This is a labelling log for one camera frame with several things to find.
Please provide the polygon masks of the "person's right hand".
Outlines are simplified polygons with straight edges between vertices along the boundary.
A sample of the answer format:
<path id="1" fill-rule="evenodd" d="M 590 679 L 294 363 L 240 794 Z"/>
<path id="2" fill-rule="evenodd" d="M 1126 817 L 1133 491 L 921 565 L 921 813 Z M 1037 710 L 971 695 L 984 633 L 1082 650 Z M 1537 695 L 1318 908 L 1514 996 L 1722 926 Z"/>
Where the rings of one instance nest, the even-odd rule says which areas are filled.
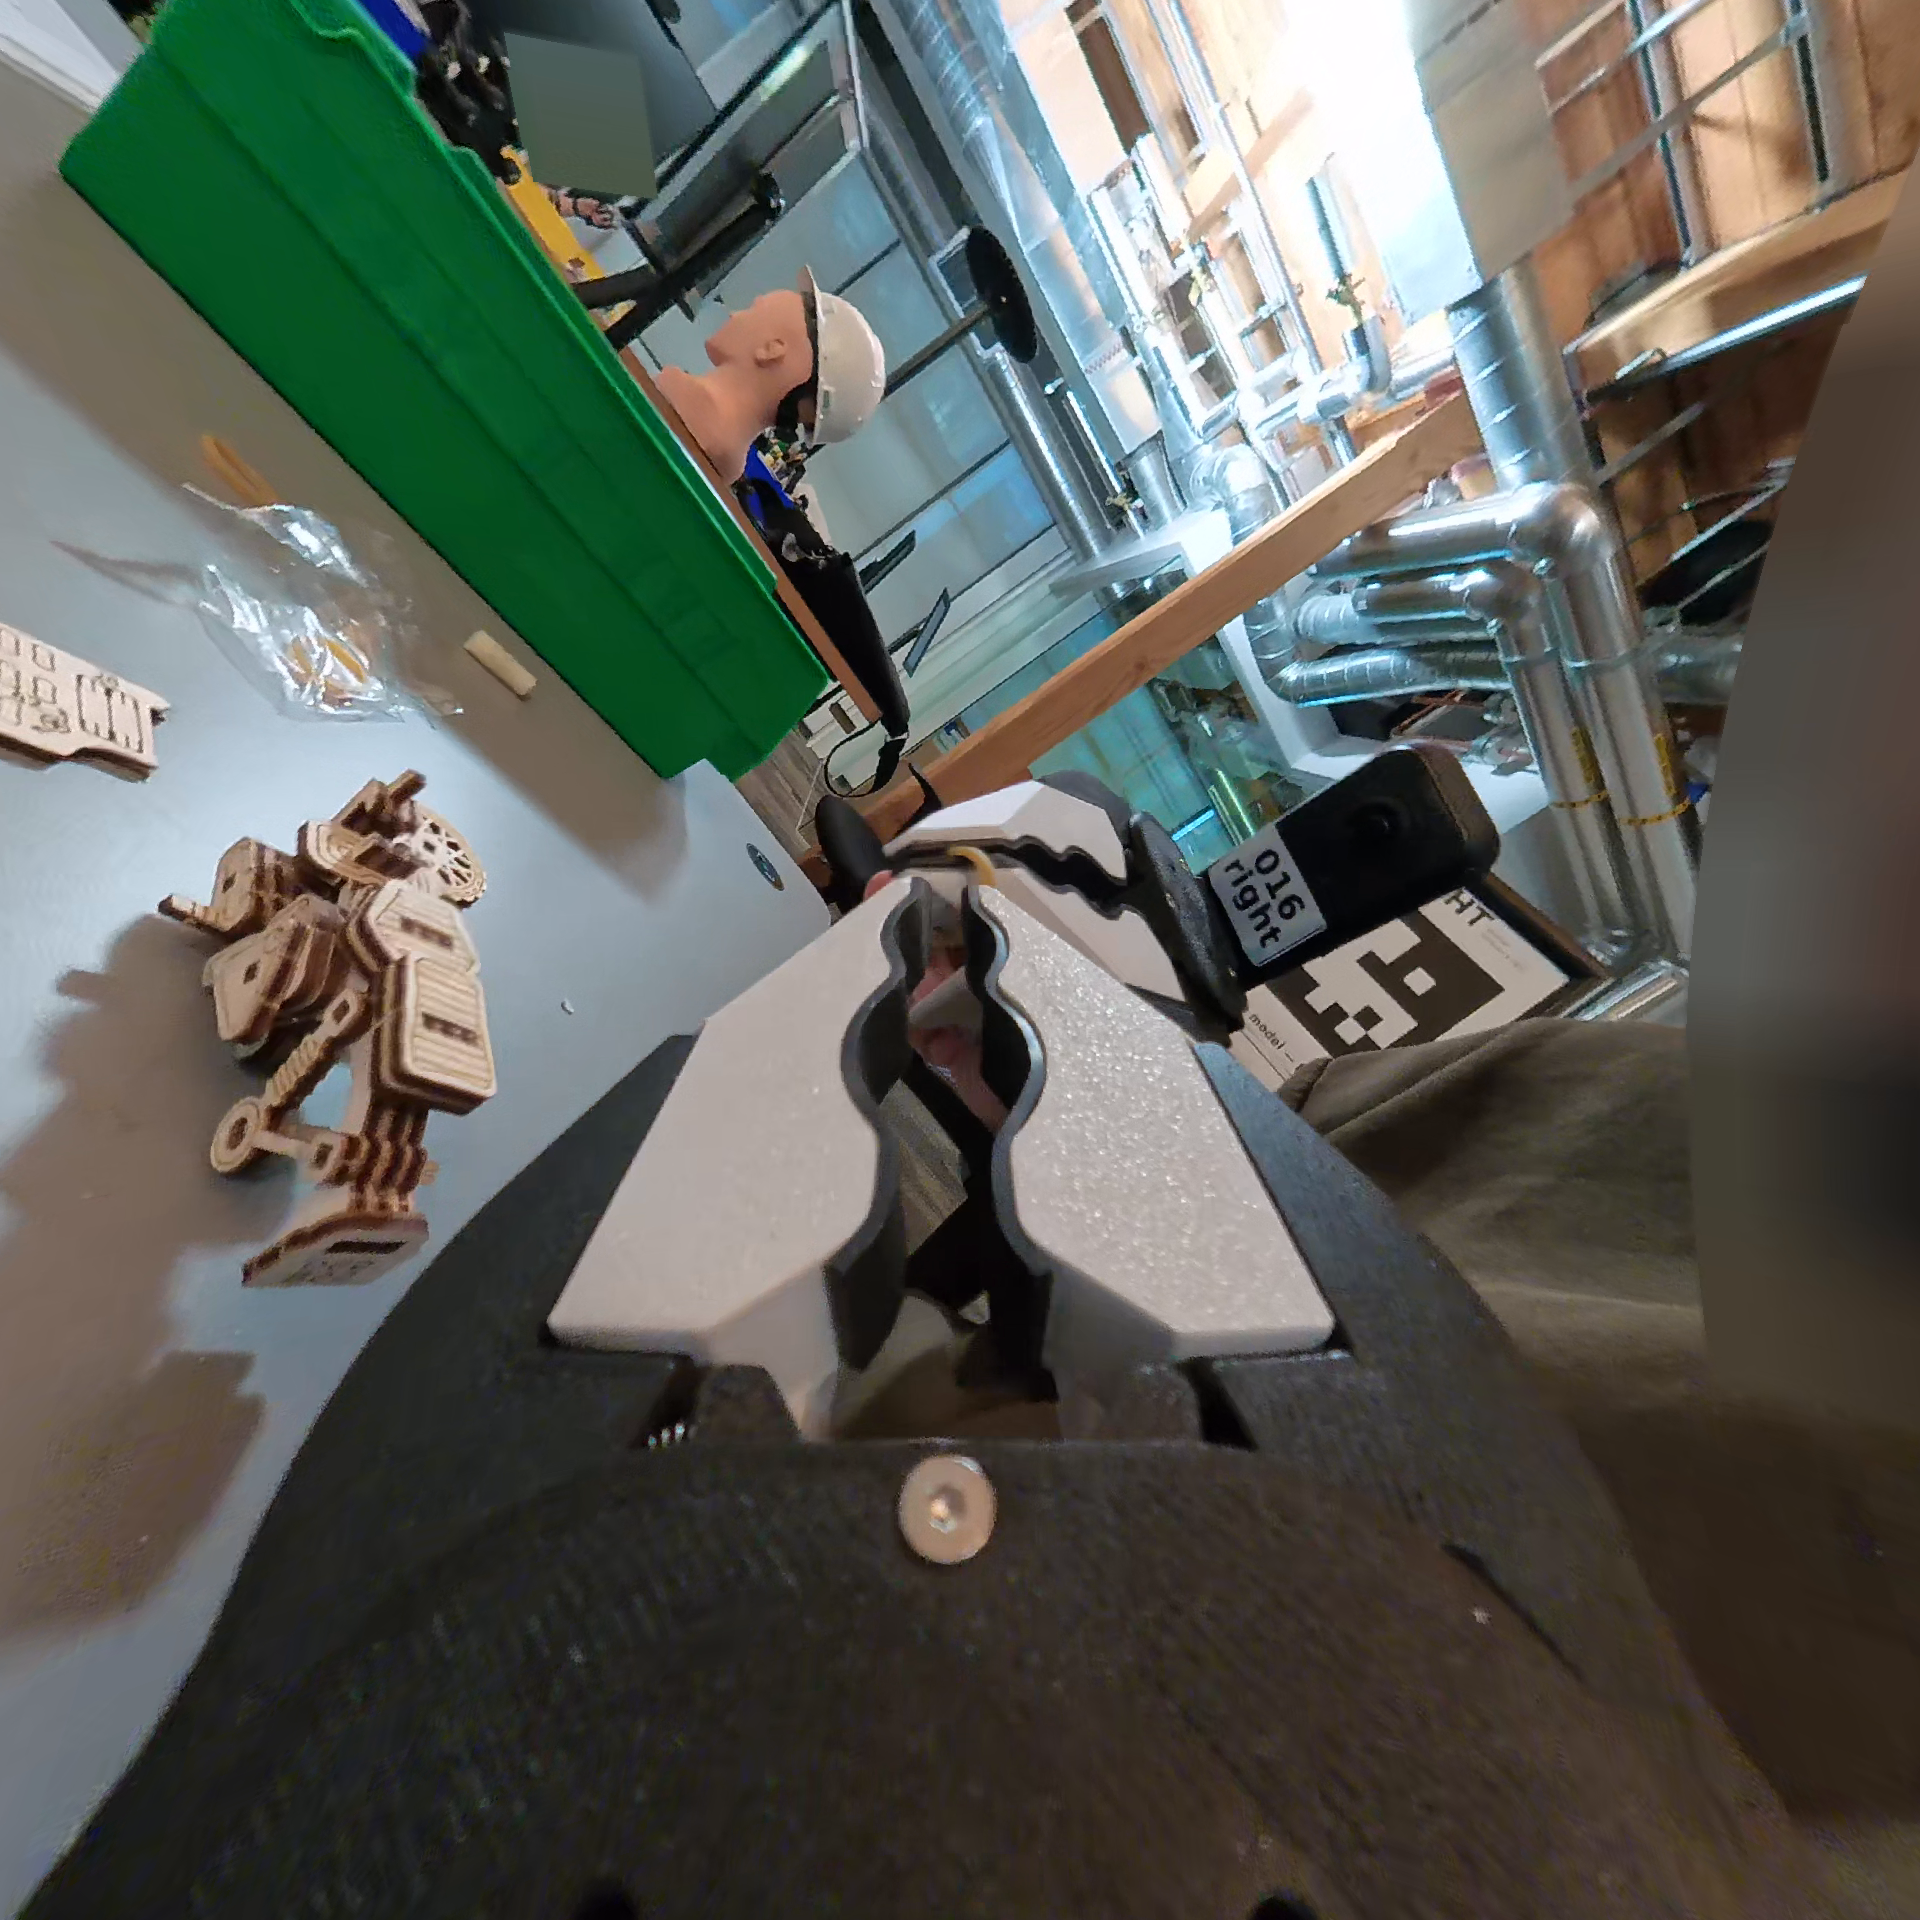
<path id="1" fill-rule="evenodd" d="M 984 1009 L 959 944 L 930 947 L 906 996 L 906 1039 L 976 1120 L 991 1133 L 1004 1122 L 1004 1101 L 984 1076 Z"/>

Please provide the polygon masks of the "wooden robot model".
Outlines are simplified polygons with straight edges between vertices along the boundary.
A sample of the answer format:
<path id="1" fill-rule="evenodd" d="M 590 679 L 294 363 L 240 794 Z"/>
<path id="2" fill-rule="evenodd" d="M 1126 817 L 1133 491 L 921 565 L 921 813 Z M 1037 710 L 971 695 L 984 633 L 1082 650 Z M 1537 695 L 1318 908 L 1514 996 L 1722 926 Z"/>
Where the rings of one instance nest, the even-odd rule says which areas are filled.
<path id="1" fill-rule="evenodd" d="M 251 1260 L 248 1287 L 359 1287 L 426 1245 L 418 1188 L 433 1113 L 495 1093 L 482 964 L 466 909 L 484 893 L 470 839 L 422 803 L 424 776 L 366 781 L 282 851 L 243 835 L 210 900 L 157 913 L 210 939 L 203 991 L 221 1043 L 260 1063 L 209 1141 L 227 1179 L 293 1163 L 306 1195 Z"/>

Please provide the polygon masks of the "person's right forearm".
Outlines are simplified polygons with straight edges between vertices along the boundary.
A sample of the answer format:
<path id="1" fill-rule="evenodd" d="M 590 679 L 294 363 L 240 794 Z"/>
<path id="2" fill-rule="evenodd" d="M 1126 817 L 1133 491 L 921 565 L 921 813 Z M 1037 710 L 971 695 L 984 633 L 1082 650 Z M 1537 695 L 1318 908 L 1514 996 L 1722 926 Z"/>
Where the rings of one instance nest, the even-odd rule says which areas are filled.
<path id="1" fill-rule="evenodd" d="M 1530 1017 L 1311 1063 L 1281 1100 L 1477 1287 L 1599 1460 L 1701 1459 L 1713 1402 L 1676 1026 Z"/>

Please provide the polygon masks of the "green plastic crate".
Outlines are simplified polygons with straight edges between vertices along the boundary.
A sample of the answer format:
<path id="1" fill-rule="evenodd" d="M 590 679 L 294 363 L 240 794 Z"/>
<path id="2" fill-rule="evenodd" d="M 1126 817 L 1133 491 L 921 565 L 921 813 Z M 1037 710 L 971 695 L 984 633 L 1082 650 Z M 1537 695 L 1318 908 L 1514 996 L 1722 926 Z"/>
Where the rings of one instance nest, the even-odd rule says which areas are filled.
<path id="1" fill-rule="evenodd" d="M 174 3 L 60 176 L 656 776 L 827 671 L 776 570 L 360 6 Z"/>

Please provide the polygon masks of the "clear plastic bag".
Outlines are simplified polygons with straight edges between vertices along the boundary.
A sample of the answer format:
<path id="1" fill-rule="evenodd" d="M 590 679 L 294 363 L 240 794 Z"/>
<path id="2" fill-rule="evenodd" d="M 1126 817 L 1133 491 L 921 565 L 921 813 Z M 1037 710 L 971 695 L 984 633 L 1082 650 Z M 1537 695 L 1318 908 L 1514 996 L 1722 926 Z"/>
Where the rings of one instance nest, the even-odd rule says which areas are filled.
<path id="1" fill-rule="evenodd" d="M 414 602 L 297 504 L 232 504 L 184 486 L 203 537 L 182 607 L 272 706 L 297 722 L 433 726 L 464 711 L 426 674 Z"/>

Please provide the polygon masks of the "silver pipes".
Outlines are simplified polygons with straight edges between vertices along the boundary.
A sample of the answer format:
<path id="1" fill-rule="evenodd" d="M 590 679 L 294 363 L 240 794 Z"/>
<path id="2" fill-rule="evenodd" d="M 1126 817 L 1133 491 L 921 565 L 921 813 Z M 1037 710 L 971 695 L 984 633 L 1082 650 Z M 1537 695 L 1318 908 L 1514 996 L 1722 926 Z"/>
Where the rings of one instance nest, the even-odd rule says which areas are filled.
<path id="1" fill-rule="evenodd" d="M 1493 653 L 1558 835 L 1588 937 L 1693 959 L 1697 828 L 1620 533 L 1599 496 L 1533 483 L 1377 521 L 1308 570 L 1257 653 L 1293 706 L 1469 687 Z"/>

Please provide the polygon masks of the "grey desk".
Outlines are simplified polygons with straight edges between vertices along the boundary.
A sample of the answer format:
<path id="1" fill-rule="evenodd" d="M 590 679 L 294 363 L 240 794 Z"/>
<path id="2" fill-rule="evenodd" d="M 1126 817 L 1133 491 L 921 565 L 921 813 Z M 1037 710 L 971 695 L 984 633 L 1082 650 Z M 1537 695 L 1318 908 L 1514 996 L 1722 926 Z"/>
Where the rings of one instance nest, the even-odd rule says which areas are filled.
<path id="1" fill-rule="evenodd" d="M 293 1186 L 284 1166 L 206 1163 L 252 1078 L 215 1041 L 206 947 L 156 901 L 203 900 L 240 835 L 288 847 L 370 777 L 426 777 L 488 873 L 470 922 L 497 1071 L 488 1105 L 430 1132 L 433 1250 L 824 926 L 722 776 L 656 781 L 569 687 L 516 702 L 464 657 L 471 629 L 516 636 L 66 186 L 82 120 L 4 66 L 3 613 L 170 710 L 143 781 L 4 755 L 4 1915 L 144 1742 L 306 1431 L 418 1271 L 243 1285 Z M 458 716 L 297 722 L 223 660 L 182 607 L 206 435 L 392 565 Z"/>

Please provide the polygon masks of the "black round stand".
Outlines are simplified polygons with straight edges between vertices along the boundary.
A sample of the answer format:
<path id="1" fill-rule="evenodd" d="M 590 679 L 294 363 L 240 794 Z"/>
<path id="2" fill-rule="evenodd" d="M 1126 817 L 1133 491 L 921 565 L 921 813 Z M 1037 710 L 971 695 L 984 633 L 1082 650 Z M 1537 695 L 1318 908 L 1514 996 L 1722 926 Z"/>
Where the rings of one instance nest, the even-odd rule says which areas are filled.
<path id="1" fill-rule="evenodd" d="M 987 348 L 1004 354 L 1009 363 L 1029 367 L 1042 344 L 1033 306 L 1013 259 L 988 227 L 967 227 L 935 263 L 966 263 L 966 282 L 972 298 L 946 330 L 926 343 L 929 355 L 977 337 Z"/>

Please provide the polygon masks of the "wooden beam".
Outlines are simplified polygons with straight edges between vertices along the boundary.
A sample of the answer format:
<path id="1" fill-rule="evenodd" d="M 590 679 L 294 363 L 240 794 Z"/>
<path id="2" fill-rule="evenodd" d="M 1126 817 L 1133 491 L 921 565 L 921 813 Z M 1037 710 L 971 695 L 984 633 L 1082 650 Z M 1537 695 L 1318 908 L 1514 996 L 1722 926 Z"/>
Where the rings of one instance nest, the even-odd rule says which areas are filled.
<path id="1" fill-rule="evenodd" d="M 1032 761 L 1091 726 L 1152 677 L 1191 653 L 1235 617 L 1278 592 L 1341 540 L 1421 492 L 1426 483 L 1482 450 L 1482 431 L 1460 377 L 1435 384 L 1430 405 L 1368 446 L 1349 466 L 1283 508 L 1223 558 L 1129 619 L 1033 693 L 921 773 L 902 773 L 864 807 L 881 835 L 894 835 L 922 807 L 948 807 L 1029 776 Z"/>

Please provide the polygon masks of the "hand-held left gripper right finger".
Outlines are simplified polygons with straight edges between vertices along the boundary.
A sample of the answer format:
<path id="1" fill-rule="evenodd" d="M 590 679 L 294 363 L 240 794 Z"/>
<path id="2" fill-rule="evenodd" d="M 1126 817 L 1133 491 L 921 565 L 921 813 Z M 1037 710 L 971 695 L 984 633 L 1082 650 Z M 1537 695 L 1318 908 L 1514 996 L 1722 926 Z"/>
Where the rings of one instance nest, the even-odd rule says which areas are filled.
<path id="1" fill-rule="evenodd" d="M 995 1212 L 1042 1290 L 1049 1374 L 1318 1353 L 1335 1312 L 1178 1022 L 967 885 Z"/>

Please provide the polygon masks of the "mannequin head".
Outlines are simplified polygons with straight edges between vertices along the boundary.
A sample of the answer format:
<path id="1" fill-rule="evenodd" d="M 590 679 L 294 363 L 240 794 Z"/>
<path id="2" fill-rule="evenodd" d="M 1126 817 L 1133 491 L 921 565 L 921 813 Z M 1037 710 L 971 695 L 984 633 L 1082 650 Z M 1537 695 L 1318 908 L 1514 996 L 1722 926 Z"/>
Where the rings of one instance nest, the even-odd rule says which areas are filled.
<path id="1" fill-rule="evenodd" d="M 815 377 L 813 300 L 799 288 L 764 292 L 733 311 L 704 354 L 704 372 L 664 367 L 656 389 L 715 479 L 733 488 L 755 441 Z"/>

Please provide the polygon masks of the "small wooden puzzle sheet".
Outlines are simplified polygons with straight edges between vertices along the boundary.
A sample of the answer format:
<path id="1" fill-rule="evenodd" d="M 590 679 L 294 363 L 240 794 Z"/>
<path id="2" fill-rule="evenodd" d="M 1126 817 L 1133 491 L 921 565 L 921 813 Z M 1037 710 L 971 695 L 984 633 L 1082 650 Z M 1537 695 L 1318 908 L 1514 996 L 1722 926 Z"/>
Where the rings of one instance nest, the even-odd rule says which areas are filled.
<path id="1" fill-rule="evenodd" d="M 156 773 L 168 702 L 78 653 L 3 624 L 3 749 L 87 760 L 136 781 Z"/>

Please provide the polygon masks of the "silver spiral duct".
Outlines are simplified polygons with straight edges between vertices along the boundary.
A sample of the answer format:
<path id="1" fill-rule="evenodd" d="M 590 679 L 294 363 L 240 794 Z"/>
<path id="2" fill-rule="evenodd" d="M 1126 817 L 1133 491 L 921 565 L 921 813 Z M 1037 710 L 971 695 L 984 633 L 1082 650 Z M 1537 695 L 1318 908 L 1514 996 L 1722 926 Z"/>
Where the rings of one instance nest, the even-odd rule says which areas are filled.
<path id="1" fill-rule="evenodd" d="M 987 228 L 1006 255 L 1037 340 L 1032 362 L 1006 372 L 1014 413 L 1037 443 L 1037 486 L 1067 550 L 1093 561 L 1119 540 L 1119 526 L 1078 348 L 1101 344 L 1108 327 L 1070 252 L 1063 211 L 1020 141 L 1004 89 L 1013 56 L 1002 32 L 977 35 L 967 6 L 888 3 L 876 13 L 954 174 L 966 224 Z"/>

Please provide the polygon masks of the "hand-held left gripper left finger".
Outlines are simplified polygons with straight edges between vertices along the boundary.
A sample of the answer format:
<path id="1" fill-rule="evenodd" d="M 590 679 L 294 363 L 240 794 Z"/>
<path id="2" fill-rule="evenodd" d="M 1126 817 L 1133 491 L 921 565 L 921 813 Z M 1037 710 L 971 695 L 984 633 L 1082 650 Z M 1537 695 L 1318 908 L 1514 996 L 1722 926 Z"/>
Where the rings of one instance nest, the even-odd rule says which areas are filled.
<path id="1" fill-rule="evenodd" d="M 897 877 L 710 1016 L 548 1319 L 587 1353 L 755 1366 L 827 1436 L 905 1300 L 898 1151 L 934 890 Z"/>

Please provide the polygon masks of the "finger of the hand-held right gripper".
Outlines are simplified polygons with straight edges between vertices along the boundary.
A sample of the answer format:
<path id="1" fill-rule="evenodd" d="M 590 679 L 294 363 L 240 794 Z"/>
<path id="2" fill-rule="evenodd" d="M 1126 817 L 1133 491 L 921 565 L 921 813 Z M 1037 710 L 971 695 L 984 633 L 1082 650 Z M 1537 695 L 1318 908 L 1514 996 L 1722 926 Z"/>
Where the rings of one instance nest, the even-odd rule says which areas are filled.
<path id="1" fill-rule="evenodd" d="M 1006 909 L 1018 919 L 1018 927 L 1009 930 L 1018 973 L 1042 971 L 1054 980 L 1074 983 L 1082 973 L 1097 967 L 1157 1006 L 1187 1037 L 1203 1037 L 1203 1016 L 1190 1002 L 1173 958 L 1136 909 L 1119 908 L 1105 914 L 1066 885 L 1013 885 L 1006 888 Z"/>
<path id="2" fill-rule="evenodd" d="M 892 856 L 909 847 L 967 844 L 984 848 L 1006 888 L 1070 888 L 1099 913 L 1138 908 L 1130 867 L 1126 803 L 1090 776 L 1063 773 L 1018 781 L 971 801 L 938 807 L 906 826 L 886 847 Z"/>

